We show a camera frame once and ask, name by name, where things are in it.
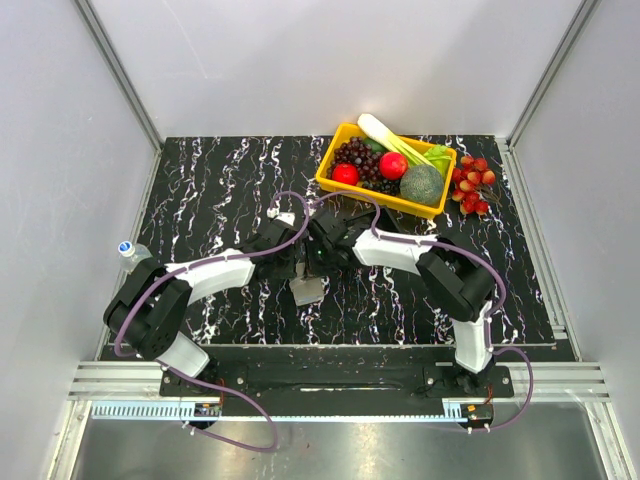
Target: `cable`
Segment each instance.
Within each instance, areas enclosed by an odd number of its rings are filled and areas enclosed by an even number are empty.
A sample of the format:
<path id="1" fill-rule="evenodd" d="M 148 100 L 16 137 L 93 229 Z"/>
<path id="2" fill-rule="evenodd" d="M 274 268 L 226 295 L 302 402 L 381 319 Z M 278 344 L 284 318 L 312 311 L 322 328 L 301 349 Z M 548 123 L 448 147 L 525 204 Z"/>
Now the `cable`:
<path id="1" fill-rule="evenodd" d="M 269 426 L 271 427 L 271 431 L 273 432 L 273 442 L 271 442 L 271 445 L 269 445 L 268 447 L 256 447 L 254 445 L 238 442 L 237 440 L 232 440 L 231 438 L 223 437 L 222 435 L 218 435 L 213 432 L 207 432 L 206 430 L 202 430 L 201 428 L 196 428 L 193 426 L 191 427 L 192 432 L 198 432 L 200 435 L 204 435 L 205 437 L 213 438 L 215 440 L 220 440 L 221 442 L 228 443 L 230 445 L 233 445 L 234 447 L 244 448 L 245 450 L 251 450 L 252 452 L 271 453 L 271 452 L 275 452 L 278 449 L 278 430 L 276 429 L 276 425 L 275 423 L 273 423 L 273 420 L 271 419 L 269 414 L 265 411 L 265 409 L 262 408 L 258 404 L 258 402 L 256 402 L 253 398 L 251 398 L 248 395 L 245 395 L 244 393 L 238 390 L 234 390 L 233 388 L 221 387 L 220 385 L 215 385 L 213 383 L 203 382 L 202 380 L 198 380 L 197 378 L 190 377 L 186 373 L 182 373 L 178 369 L 169 367 L 168 365 L 164 365 L 164 366 L 168 367 L 168 370 L 174 375 L 177 375 L 178 377 L 190 383 L 193 383 L 200 387 L 211 388 L 213 390 L 218 390 L 219 392 L 226 392 L 226 393 L 235 395 L 237 397 L 240 397 L 242 400 L 244 400 L 253 408 L 255 408 L 258 412 L 260 412 L 260 415 L 262 415 L 267 420 L 267 423 L 269 424 Z"/>
<path id="2" fill-rule="evenodd" d="M 505 352 L 515 352 L 520 357 L 522 357 L 522 360 L 524 361 L 525 365 L 527 366 L 527 372 L 529 372 L 529 389 L 527 390 L 527 396 L 524 399 L 524 403 L 522 404 L 522 408 L 520 410 L 518 410 L 518 413 L 516 413 L 513 417 L 511 417 L 506 422 L 501 423 L 500 425 L 496 425 L 495 427 L 491 427 L 491 430 L 502 430 L 503 428 L 507 428 L 508 426 L 513 425 L 524 414 L 524 412 L 529 408 L 529 405 L 531 405 L 531 397 L 533 397 L 533 383 L 534 382 L 533 382 L 533 367 L 531 366 L 531 360 L 529 360 L 529 357 L 527 357 L 527 354 L 524 353 L 520 348 L 514 347 L 512 345 L 508 345 L 506 347 L 501 348 L 497 352 L 494 352 L 493 355 L 495 357 L 499 357 L 500 355 L 502 355 Z"/>
<path id="3" fill-rule="evenodd" d="M 373 218 L 373 221 L 371 222 L 371 232 L 376 237 L 378 237 L 378 239 L 389 240 L 389 241 L 392 241 L 392 242 L 404 243 L 404 244 L 408 244 L 408 245 L 415 245 L 416 244 L 416 241 L 414 241 L 414 240 L 410 240 L 410 239 L 407 239 L 407 238 L 394 237 L 394 236 L 391 236 L 391 235 L 384 235 L 384 234 L 381 234 L 380 232 L 378 232 L 378 230 L 376 229 L 376 224 L 378 223 L 378 220 L 380 218 L 380 206 L 369 195 L 366 195 L 366 194 L 363 194 L 363 193 L 355 193 L 355 192 L 349 192 L 349 191 L 346 191 L 346 190 L 342 190 L 342 191 L 338 191 L 338 192 L 329 193 L 329 194 L 319 198 L 318 200 L 313 202 L 312 206 L 315 207 L 317 204 L 322 203 L 323 201 L 327 200 L 328 198 L 335 197 L 336 195 L 341 195 L 341 194 L 357 195 L 359 197 L 362 197 L 362 198 L 366 199 L 367 201 L 369 201 L 370 203 L 373 204 L 373 206 L 376 209 L 376 215 Z M 456 247 L 454 245 L 450 245 L 450 244 L 444 243 L 444 242 L 438 242 L 438 241 L 434 241 L 434 240 L 426 240 L 426 239 L 424 239 L 424 240 L 419 240 L 417 243 L 419 243 L 420 245 L 427 245 L 427 246 L 432 246 L 432 247 L 443 248 L 445 250 L 450 250 L 452 252 L 455 252 L 455 253 L 458 253 L 460 255 L 463 255 L 463 256 L 475 261 L 476 263 L 482 265 L 491 274 L 491 276 L 494 278 L 494 280 L 496 281 L 496 284 L 498 286 L 498 290 L 500 292 L 497 303 L 487 312 L 485 318 L 489 319 L 491 315 L 493 315 L 496 311 L 498 311 L 500 308 L 502 308 L 502 306 L 504 305 L 504 302 L 505 302 L 505 300 L 507 298 L 507 287 L 506 287 L 504 281 L 502 280 L 502 277 L 500 276 L 500 274 L 484 258 L 476 255 L 475 253 L 469 252 L 469 251 L 467 251 L 467 250 L 465 250 L 463 248 Z M 485 346 L 487 348 L 491 348 L 491 345 L 492 345 L 491 344 L 491 327 L 489 326 L 489 322 L 488 321 L 484 322 L 484 332 L 485 332 L 485 335 L 484 335 Z M 529 372 L 529 390 L 527 392 L 527 397 L 525 398 L 524 404 L 522 405 L 522 408 L 518 411 L 518 413 L 513 418 L 511 418 L 510 420 L 506 421 L 505 423 L 500 424 L 500 425 L 496 425 L 495 427 L 492 428 L 492 430 L 501 430 L 503 428 L 508 427 L 509 425 L 512 425 L 529 408 L 529 404 L 531 403 L 531 397 L 533 396 L 533 383 L 534 383 L 534 380 L 533 380 L 533 368 L 531 367 L 531 362 L 529 361 L 529 358 L 527 357 L 527 355 L 521 349 L 519 349 L 518 347 L 514 347 L 514 346 L 503 347 L 500 350 L 498 350 L 497 352 L 494 352 L 493 355 L 498 357 L 498 356 L 502 355 L 503 353 L 505 353 L 507 351 L 512 351 L 512 352 L 515 352 L 518 355 L 520 355 L 522 357 L 522 359 L 524 360 L 525 364 L 527 365 L 527 370 Z"/>
<path id="4" fill-rule="evenodd" d="M 378 203 L 369 195 L 366 194 L 361 194 L 361 193 L 353 193 L 353 192 L 347 192 L 347 191 L 338 191 L 338 192 L 333 192 L 330 193 L 328 195 L 325 195 L 321 198 L 319 198 L 318 200 L 314 201 L 312 203 L 312 208 L 315 208 L 318 204 L 322 203 L 323 201 L 327 200 L 328 198 L 337 196 L 337 195 L 343 195 L 343 194 L 349 194 L 349 195 L 357 195 L 360 197 L 365 198 L 367 201 L 369 201 L 370 203 L 372 203 L 376 209 L 376 214 L 374 216 L 373 221 L 371 222 L 371 231 L 372 233 L 381 240 L 389 240 L 389 241 L 393 241 L 393 242 L 398 242 L 398 243 L 406 243 L 406 244 L 415 244 L 416 242 L 413 240 L 409 240 L 409 239 L 404 239 L 404 238 L 398 238 L 398 237 L 394 237 L 394 236 L 389 236 L 389 235 L 384 235 L 381 234 L 377 231 L 376 229 L 376 224 L 378 223 L 378 220 L 380 219 L 380 206 L 378 205 Z M 153 294 L 153 292 L 155 292 L 160 285 L 162 285 L 164 282 L 168 281 L 171 278 L 174 278 L 182 273 L 185 273 L 187 270 L 192 270 L 194 268 L 199 268 L 202 267 L 204 265 L 209 265 L 212 263 L 216 263 L 216 262 L 220 262 L 220 261 L 226 261 L 226 260 L 240 260 L 243 258 L 253 258 L 253 257 L 258 257 L 258 256 L 262 256 L 262 255 L 269 255 L 269 254 L 273 254 L 273 253 L 277 253 L 280 250 L 283 250 L 285 248 L 287 248 L 288 246 L 294 244 L 306 231 L 307 226 L 309 224 L 309 219 L 310 219 L 310 211 L 309 211 L 309 206 L 306 203 L 305 199 L 298 193 L 296 192 L 292 192 L 292 191 L 285 191 L 285 192 L 280 192 L 278 194 L 276 194 L 276 196 L 273 197 L 273 199 L 271 200 L 271 205 L 270 208 L 273 208 L 273 205 L 275 204 L 275 202 L 283 195 L 289 195 L 292 197 L 297 198 L 298 200 L 300 200 L 303 209 L 304 209 L 304 213 L 305 213 L 305 218 L 303 221 L 303 224 L 300 228 L 300 230 L 287 242 L 284 242 L 282 245 L 279 245 L 277 247 L 271 248 L 271 249 L 267 249 L 261 252 L 252 252 L 252 253 L 242 253 L 242 254 L 235 254 L 235 255 L 229 255 L 228 257 L 222 257 L 222 256 L 214 256 L 214 257 L 209 257 L 209 258 L 205 258 L 202 260 L 199 260 L 197 262 L 193 262 L 192 264 L 189 265 L 189 268 L 187 269 L 187 267 L 181 267 L 177 270 L 174 270 L 172 272 L 169 272 L 165 275 L 163 275 L 162 277 L 160 277 L 158 280 L 156 280 L 143 294 L 142 296 L 138 299 L 138 301 L 134 304 L 133 308 L 131 309 L 131 311 L 129 312 L 129 314 L 127 315 L 127 317 L 125 318 L 125 321 L 123 322 L 120 330 L 118 331 L 118 334 L 116 336 L 115 342 L 114 342 L 114 351 L 116 353 L 117 356 L 120 357 L 124 357 L 124 356 L 130 356 L 133 354 L 125 354 L 124 352 L 122 352 L 122 341 L 124 339 L 124 335 L 129 327 L 129 325 L 131 324 L 131 322 L 133 321 L 133 318 L 135 317 L 135 315 L 138 313 L 138 311 L 140 310 L 140 308 L 142 307 L 142 305 L 146 302 L 146 300 Z M 500 277 L 500 275 L 498 274 L 498 272 L 488 263 L 486 262 L 483 258 L 479 257 L 478 255 L 475 255 L 474 253 L 471 253 L 467 250 L 464 250 L 460 247 L 456 247 L 454 245 L 450 245 L 448 243 L 443 243 L 443 242 L 437 242 L 437 241 L 432 241 L 432 240 L 419 240 L 417 242 L 420 245 L 426 245 L 426 246 L 432 246 L 432 247 L 438 247 L 438 248 L 443 248 L 445 250 L 450 250 L 452 252 L 458 253 L 460 255 L 463 255 L 471 260 L 474 260 L 476 263 L 482 265 L 484 268 L 487 269 L 487 271 L 494 277 L 494 279 L 496 280 L 496 284 L 498 285 L 498 289 L 500 290 L 500 295 L 499 295 L 499 299 L 498 302 L 496 303 L 496 305 L 489 311 L 487 312 L 486 317 L 489 318 L 490 315 L 492 315 L 494 312 L 496 312 L 498 309 L 500 309 L 502 307 L 502 305 L 504 304 L 504 301 L 506 299 L 506 286 L 504 284 L 504 281 L 502 280 L 502 278 Z M 488 329 L 488 322 L 485 322 L 485 333 L 488 333 L 485 335 L 485 341 L 488 341 L 488 347 L 491 346 L 491 340 L 490 340 L 490 330 Z M 502 353 L 506 352 L 506 351 L 514 351 L 516 352 L 518 355 L 520 355 L 525 363 L 527 364 L 527 369 L 529 371 L 529 392 L 527 394 L 527 398 L 525 399 L 525 403 L 522 407 L 522 409 L 518 412 L 518 414 L 516 414 L 512 419 L 510 419 L 509 421 L 503 423 L 502 425 L 498 425 L 496 427 L 494 427 L 493 429 L 501 429 L 501 428 L 505 428 L 509 425 L 511 425 L 512 423 L 514 423 L 523 413 L 524 411 L 528 408 L 529 403 L 531 401 L 531 396 L 533 395 L 533 369 L 531 368 L 531 363 L 529 362 L 529 359 L 527 358 L 527 356 L 524 354 L 524 352 L 522 350 L 520 350 L 517 347 L 512 347 L 512 346 L 508 346 L 508 347 L 504 347 L 501 350 L 499 350 L 498 352 L 495 352 L 494 355 L 495 356 L 499 356 Z M 278 445 L 278 432 L 275 428 L 275 424 L 273 423 L 273 420 L 271 419 L 271 417 L 269 416 L 269 414 L 257 403 L 255 402 L 251 397 L 245 395 L 244 393 L 228 388 L 228 387 L 223 387 L 223 386 L 219 386 L 219 385 L 215 385 L 212 383 L 207 383 L 204 382 L 202 380 L 198 380 L 195 378 L 192 378 L 182 372 L 180 372 L 179 370 L 173 368 L 173 367 L 168 367 L 168 369 L 173 372 L 175 375 L 183 378 L 184 380 L 187 380 L 195 385 L 199 385 L 205 388 L 210 388 L 212 390 L 217 390 L 220 392 L 226 392 L 232 395 L 236 395 L 240 398 L 242 398 L 244 401 L 246 401 L 247 403 L 249 403 L 251 406 L 253 406 L 258 412 L 260 412 L 260 414 L 267 420 L 267 423 L 269 423 L 269 426 L 272 429 L 273 432 L 273 442 L 270 446 L 268 447 L 255 447 L 253 445 L 248 445 L 242 442 L 238 442 L 236 440 L 232 440 L 230 438 L 227 437 L 223 437 L 221 435 L 217 435 L 215 433 L 211 433 L 211 432 L 207 432 L 195 427 L 192 427 L 193 430 L 192 431 L 197 431 L 198 433 L 205 435 L 207 437 L 210 438 L 214 438 L 216 440 L 220 440 L 226 443 L 229 443 L 231 445 L 240 447 L 240 448 L 244 448 L 247 450 L 251 450 L 254 452 L 261 452 L 261 453 L 267 453 L 267 452 L 273 452 L 277 449 L 277 445 Z"/>
<path id="5" fill-rule="evenodd" d="M 307 204 L 306 200 L 302 197 L 302 195 L 300 195 L 300 194 L 298 194 L 296 192 L 285 191 L 285 192 L 280 192 L 280 193 L 276 194 L 273 197 L 273 199 L 271 199 L 270 207 L 273 208 L 273 205 L 275 204 L 275 202 L 280 197 L 282 197 L 283 195 L 288 195 L 288 196 L 297 198 L 298 200 L 300 200 L 300 203 L 302 204 L 302 208 L 304 209 L 304 221 L 302 222 L 302 226 L 301 226 L 300 230 L 290 240 L 287 240 L 282 245 L 278 245 L 277 247 L 270 248 L 270 249 L 267 249 L 267 250 L 264 250 L 264 251 L 261 251 L 261 252 L 252 252 L 252 253 L 242 253 L 242 254 L 229 255 L 226 258 L 222 257 L 222 256 L 205 258 L 203 260 L 199 260 L 197 262 L 192 263 L 189 266 L 189 269 L 193 270 L 194 268 L 199 268 L 199 267 L 202 267 L 204 265 L 209 265 L 211 263 L 220 262 L 220 261 L 240 260 L 242 258 L 253 258 L 253 257 L 259 257 L 261 255 L 269 255 L 269 254 L 272 254 L 272 253 L 277 253 L 280 250 L 283 250 L 283 249 L 287 248 L 288 246 L 293 245 L 304 234 L 305 230 L 307 229 L 307 226 L 309 225 L 309 218 L 310 218 L 309 205 Z M 125 318 L 124 322 L 122 323 L 122 327 L 120 327 L 120 330 L 118 331 L 118 335 L 116 336 L 116 339 L 115 339 L 115 342 L 114 342 L 114 351 L 115 351 L 115 354 L 117 356 L 126 357 L 126 356 L 132 355 L 132 354 L 126 354 L 126 353 L 124 353 L 122 351 L 122 349 L 121 349 L 122 340 L 124 339 L 124 335 L 125 335 L 125 333 L 127 331 L 127 328 L 129 328 L 129 325 L 133 321 L 133 318 L 138 313 L 138 311 L 140 310 L 140 308 L 142 307 L 144 302 L 146 302 L 147 299 L 153 294 L 153 292 L 155 292 L 158 289 L 158 287 L 160 287 L 160 285 L 162 285 L 164 282 L 166 282 L 167 280 L 169 280 L 169 279 L 171 279 L 171 278 L 173 278 L 173 277 L 175 277 L 177 275 L 180 275 L 180 274 L 182 274 L 182 273 L 184 273 L 186 271 L 187 271 L 186 267 L 181 267 L 181 268 L 178 268 L 177 270 L 174 270 L 172 272 L 169 272 L 169 273 L 163 275 L 158 280 L 156 280 L 142 294 L 142 296 L 134 304 L 133 308 L 131 309 L 131 311 L 129 312 L 129 314 Z M 177 375 L 177 376 L 183 378 L 184 380 L 187 380 L 188 382 L 191 382 L 191 383 L 193 383 L 195 385 L 199 385 L 199 386 L 202 386 L 202 387 L 205 387 L 205 388 L 210 388 L 212 390 L 216 390 L 216 391 L 219 391 L 219 392 L 226 392 L 226 393 L 229 393 L 231 395 L 236 395 L 236 396 L 240 397 L 241 399 L 243 399 L 245 402 L 249 403 L 253 408 L 255 408 L 258 412 L 260 412 L 260 414 L 267 420 L 267 423 L 271 427 L 271 431 L 273 433 L 273 442 L 268 447 L 256 447 L 256 446 L 253 446 L 253 445 L 248 445 L 246 443 L 238 442 L 236 440 L 232 440 L 232 439 L 227 438 L 227 437 L 223 437 L 221 435 L 217 435 L 215 433 L 207 432 L 207 431 L 201 430 L 201 429 L 196 428 L 196 427 L 192 427 L 193 428 L 193 430 L 192 430 L 193 432 L 197 431 L 198 433 L 200 433 L 202 435 L 205 435 L 207 437 L 214 438 L 216 440 L 220 440 L 220 441 L 229 443 L 231 445 L 234 445 L 236 447 L 244 448 L 246 450 L 251 450 L 253 452 L 268 453 L 268 452 L 273 452 L 278 448 L 278 431 L 276 429 L 275 424 L 273 423 L 273 420 L 271 419 L 269 414 L 267 414 L 267 412 L 260 405 L 258 405 L 258 403 L 256 401 L 254 401 L 251 397 L 245 395 L 244 393 L 242 393 L 242 392 L 240 392 L 238 390 L 234 390 L 232 388 L 222 387 L 222 386 L 219 386 L 219 385 L 215 385 L 213 383 L 207 383 L 207 382 L 203 382 L 202 380 L 198 380 L 198 379 L 192 378 L 189 375 L 187 375 L 185 373 L 182 373 L 181 371 L 176 370 L 173 367 L 168 367 L 168 369 L 171 372 L 173 372 L 175 375 Z"/>
<path id="6" fill-rule="evenodd" d="M 367 201 L 369 201 L 370 203 L 373 204 L 373 206 L 376 209 L 376 215 L 373 218 L 373 221 L 371 222 L 371 232 L 376 237 L 378 237 L 378 239 L 380 239 L 380 240 L 389 240 L 389 241 L 397 242 L 397 243 L 405 243 L 407 245 L 416 245 L 416 241 L 415 240 L 410 240 L 408 238 L 394 237 L 394 236 L 391 236 L 391 235 L 384 235 L 384 233 L 381 234 L 376 228 L 376 225 L 378 224 L 378 220 L 380 219 L 380 205 L 378 205 L 378 203 L 373 199 L 373 197 L 370 197 L 369 195 L 366 195 L 364 193 L 349 192 L 347 190 L 340 190 L 340 191 L 337 191 L 337 192 L 329 193 L 329 194 L 327 194 L 327 195 L 325 195 L 323 197 L 320 197 L 315 202 L 313 202 L 312 208 L 315 207 L 316 205 L 324 202 L 328 198 L 335 197 L 336 195 L 357 195 L 359 197 L 362 197 L 362 198 L 366 199 Z M 417 243 L 420 244 L 420 245 L 442 248 L 444 250 L 450 250 L 452 252 L 455 252 L 455 253 L 458 253 L 460 255 L 463 255 L 463 256 L 467 257 L 468 259 L 473 260 L 474 262 L 482 265 L 491 274 L 493 279 L 496 281 L 496 285 L 498 286 L 498 291 L 499 291 L 498 301 L 487 312 L 487 314 L 485 315 L 485 318 L 489 319 L 491 317 L 491 315 L 493 315 L 495 312 L 497 312 L 498 310 L 500 310 L 502 308 L 502 306 L 504 305 L 505 300 L 507 299 L 507 287 L 506 287 L 506 285 L 504 283 L 504 280 L 502 280 L 502 277 L 500 276 L 500 274 L 484 258 L 480 257 L 479 255 L 476 255 L 475 253 L 469 252 L 468 250 L 465 250 L 464 248 L 456 247 L 455 245 L 450 245 L 450 244 L 444 243 L 444 242 L 438 242 L 436 240 L 423 239 L 423 240 L 419 240 Z M 485 336 L 484 336 L 484 338 L 485 338 L 485 347 L 486 348 L 491 348 L 491 327 L 489 325 L 489 321 L 485 321 L 484 322 L 484 332 L 485 332 Z"/>
<path id="7" fill-rule="evenodd" d="M 214 257 L 204 258 L 202 260 L 198 260 L 197 262 L 193 262 L 191 265 L 189 265 L 188 269 L 187 269 L 187 267 L 180 267 L 180 268 L 178 268 L 176 270 L 173 270 L 172 272 L 166 273 L 165 275 L 160 277 L 158 280 L 156 280 L 147 289 L 147 291 L 142 294 L 142 296 L 138 299 L 138 301 L 133 305 L 133 308 L 129 311 L 129 314 L 127 315 L 127 317 L 125 318 L 124 322 L 122 323 L 122 327 L 120 327 L 120 330 L 118 331 L 118 335 L 116 335 L 116 339 L 115 339 L 115 342 L 114 342 L 114 351 L 115 351 L 116 355 L 119 356 L 119 357 L 130 357 L 132 355 L 135 355 L 135 353 L 126 354 L 126 353 L 124 353 L 122 351 L 122 341 L 124 340 L 124 334 L 126 333 L 127 329 L 129 328 L 129 325 L 131 324 L 131 322 L 133 321 L 133 318 L 136 316 L 136 314 L 138 313 L 140 308 L 142 308 L 142 305 L 144 305 L 144 302 L 146 302 L 147 299 L 153 294 L 153 292 L 155 292 L 160 287 L 160 285 L 162 285 L 167 280 L 170 280 L 173 277 L 181 275 L 181 274 L 185 273 L 187 270 L 193 270 L 195 268 L 199 268 L 199 267 L 202 267 L 204 265 L 209 265 L 209 264 L 212 264 L 212 263 L 222 262 L 222 261 L 226 261 L 226 260 L 241 260 L 243 258 L 254 258 L 254 257 L 260 257 L 262 255 L 270 255 L 272 253 L 279 252 L 280 250 L 283 250 L 283 249 L 287 248 L 290 245 L 293 245 L 304 234 L 305 230 L 307 229 L 307 225 L 309 225 L 309 217 L 310 217 L 309 206 L 307 205 L 307 202 L 302 197 L 302 195 L 300 195 L 299 193 L 286 191 L 286 192 L 280 192 L 280 193 L 276 194 L 275 197 L 273 197 L 273 199 L 271 200 L 271 207 L 273 207 L 275 202 L 282 195 L 289 195 L 289 196 L 297 198 L 298 200 L 300 200 L 300 202 L 302 203 L 302 207 L 304 208 L 305 219 L 304 219 L 304 221 L 302 223 L 302 227 L 293 236 L 293 238 L 291 238 L 290 240 L 287 240 L 282 245 L 278 245 L 277 247 L 270 248 L 270 249 L 267 249 L 267 250 L 263 250 L 261 252 L 238 253 L 238 254 L 234 254 L 234 255 L 229 255 L 228 257 L 214 256 Z"/>

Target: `plastic tray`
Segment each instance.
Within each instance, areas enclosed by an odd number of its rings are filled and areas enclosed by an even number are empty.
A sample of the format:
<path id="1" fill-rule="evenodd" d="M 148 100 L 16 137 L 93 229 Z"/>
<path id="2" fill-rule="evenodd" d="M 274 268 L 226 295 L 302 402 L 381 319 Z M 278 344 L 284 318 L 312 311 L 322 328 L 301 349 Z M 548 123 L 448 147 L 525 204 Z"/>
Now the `plastic tray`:
<path id="1" fill-rule="evenodd" d="M 451 183 L 451 175 L 453 174 L 453 169 L 456 166 L 456 157 L 457 152 L 453 148 L 447 148 L 447 154 L 451 156 L 451 162 L 449 163 L 449 168 L 447 170 L 447 176 L 444 179 L 444 192 L 442 193 L 442 198 L 437 206 L 428 207 L 426 205 L 422 205 L 420 203 L 410 202 L 400 197 L 392 197 L 391 195 L 384 195 L 382 193 L 373 192 L 371 190 L 367 190 L 366 188 L 360 188 L 358 186 L 346 185 L 344 183 L 335 182 L 329 178 L 326 178 L 327 170 L 331 165 L 333 160 L 333 152 L 336 148 L 342 145 L 344 142 L 349 141 L 351 137 L 365 137 L 364 132 L 358 127 L 358 125 L 353 125 L 351 123 L 342 123 L 338 127 L 336 134 L 331 140 L 331 144 L 329 145 L 329 150 L 325 154 L 322 159 L 322 163 L 320 163 L 320 167 L 316 172 L 316 180 L 320 184 L 323 190 L 327 190 L 329 192 L 337 192 L 338 190 L 347 190 L 350 192 L 358 192 L 365 193 L 370 197 L 373 197 L 376 202 L 380 205 L 386 205 L 389 208 L 393 208 L 395 210 L 399 210 L 404 213 L 409 213 L 411 215 L 416 215 L 418 217 L 424 218 L 433 218 L 436 215 L 442 213 L 444 211 L 444 204 L 447 200 L 447 193 L 449 192 L 449 184 Z M 419 140 L 414 140 L 412 138 L 400 137 L 407 144 L 411 145 L 416 151 L 420 153 L 425 153 L 431 147 L 434 146 L 433 143 L 421 142 Z M 362 197 L 358 197 L 357 195 L 348 195 L 350 197 L 363 200 Z"/>

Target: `metal floor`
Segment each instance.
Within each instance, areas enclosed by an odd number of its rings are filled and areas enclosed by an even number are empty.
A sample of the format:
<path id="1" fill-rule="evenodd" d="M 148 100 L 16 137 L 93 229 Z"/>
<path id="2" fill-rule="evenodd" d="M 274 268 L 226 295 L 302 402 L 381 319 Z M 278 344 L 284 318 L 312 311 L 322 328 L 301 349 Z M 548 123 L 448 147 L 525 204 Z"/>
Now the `metal floor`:
<path id="1" fill-rule="evenodd" d="M 496 408 L 499 420 L 516 411 L 513 405 Z M 255 444 L 270 440 L 264 424 L 223 422 L 212 429 Z M 280 424 L 279 432 L 277 453 L 256 454 L 191 437 L 176 424 L 90 420 L 73 478 L 606 478 L 586 413 L 576 404 L 532 405 L 512 427 L 471 437 L 424 424 L 290 423 Z"/>

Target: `water bottle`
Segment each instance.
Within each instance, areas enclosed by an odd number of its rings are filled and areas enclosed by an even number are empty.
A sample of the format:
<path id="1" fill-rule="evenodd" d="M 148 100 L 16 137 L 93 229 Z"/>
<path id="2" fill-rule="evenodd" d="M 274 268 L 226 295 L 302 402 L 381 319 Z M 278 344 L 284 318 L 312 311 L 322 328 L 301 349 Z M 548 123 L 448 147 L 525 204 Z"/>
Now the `water bottle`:
<path id="1" fill-rule="evenodd" d="M 131 273 L 145 258 L 152 257 L 151 252 L 147 247 L 139 243 L 131 243 L 129 241 L 122 242 L 118 245 L 118 252 L 120 253 L 120 266 L 122 269 Z"/>

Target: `leek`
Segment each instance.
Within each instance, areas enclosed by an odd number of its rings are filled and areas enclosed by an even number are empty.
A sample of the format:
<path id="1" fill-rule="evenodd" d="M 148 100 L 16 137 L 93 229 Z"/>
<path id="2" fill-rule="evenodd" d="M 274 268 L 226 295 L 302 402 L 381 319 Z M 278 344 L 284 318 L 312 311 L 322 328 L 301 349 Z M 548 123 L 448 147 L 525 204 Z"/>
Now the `leek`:
<path id="1" fill-rule="evenodd" d="M 397 152 L 404 155 L 409 165 L 415 167 L 417 165 L 435 166 L 429 160 L 424 158 L 421 153 L 415 151 L 396 134 L 389 130 L 380 120 L 369 113 L 363 113 L 358 118 L 358 126 L 367 135 L 367 137 L 375 140 L 390 152 Z"/>

